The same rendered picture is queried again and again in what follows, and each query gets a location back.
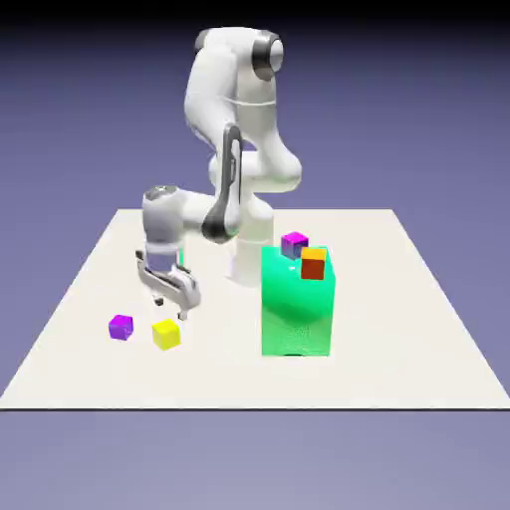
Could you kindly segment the small purple cube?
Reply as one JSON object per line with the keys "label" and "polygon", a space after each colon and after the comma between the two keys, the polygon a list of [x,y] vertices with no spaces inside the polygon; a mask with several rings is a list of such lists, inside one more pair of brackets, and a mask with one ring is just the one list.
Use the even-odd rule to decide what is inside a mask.
{"label": "small purple cube", "polygon": [[115,315],[109,321],[110,337],[114,340],[126,341],[133,332],[133,318],[126,315]]}

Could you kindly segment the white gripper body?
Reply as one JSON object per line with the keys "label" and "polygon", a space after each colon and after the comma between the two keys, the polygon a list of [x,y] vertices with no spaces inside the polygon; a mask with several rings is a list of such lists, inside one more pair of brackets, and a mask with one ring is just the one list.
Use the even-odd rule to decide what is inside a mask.
{"label": "white gripper body", "polygon": [[138,277],[150,292],[152,300],[155,296],[161,296],[163,301],[176,304],[182,311],[190,311],[200,305],[197,280],[187,268],[173,264],[169,272],[153,271],[148,267],[142,250],[135,251],[135,260]]}

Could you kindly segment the small yellow cube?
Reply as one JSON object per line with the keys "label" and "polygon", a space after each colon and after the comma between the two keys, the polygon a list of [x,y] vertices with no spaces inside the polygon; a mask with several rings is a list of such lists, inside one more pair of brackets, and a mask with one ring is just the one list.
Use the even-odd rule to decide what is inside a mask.
{"label": "small yellow cube", "polygon": [[151,326],[153,342],[162,350],[167,351],[181,343],[180,329],[171,319],[165,319]]}

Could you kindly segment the small magenta cube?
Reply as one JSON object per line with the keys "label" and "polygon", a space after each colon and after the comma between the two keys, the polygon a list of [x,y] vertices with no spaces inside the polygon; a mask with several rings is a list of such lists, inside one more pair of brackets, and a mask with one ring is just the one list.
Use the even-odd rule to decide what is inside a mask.
{"label": "small magenta cube", "polygon": [[301,251],[309,246],[309,237],[294,231],[281,236],[281,254],[291,260],[301,257]]}

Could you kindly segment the large green box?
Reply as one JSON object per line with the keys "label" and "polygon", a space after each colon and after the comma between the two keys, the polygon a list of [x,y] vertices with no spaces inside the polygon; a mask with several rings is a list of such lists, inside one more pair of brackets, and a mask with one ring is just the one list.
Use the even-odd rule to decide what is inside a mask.
{"label": "large green box", "polygon": [[278,247],[261,258],[261,352],[264,356],[326,357],[331,352],[336,275],[327,247],[324,277],[303,279],[302,261]]}

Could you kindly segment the small orange cube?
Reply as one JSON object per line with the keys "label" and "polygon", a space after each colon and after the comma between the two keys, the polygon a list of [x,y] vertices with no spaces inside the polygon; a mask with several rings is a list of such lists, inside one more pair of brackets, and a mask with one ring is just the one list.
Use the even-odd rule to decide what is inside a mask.
{"label": "small orange cube", "polygon": [[301,278],[303,280],[323,280],[326,260],[326,248],[303,247],[301,250]]}

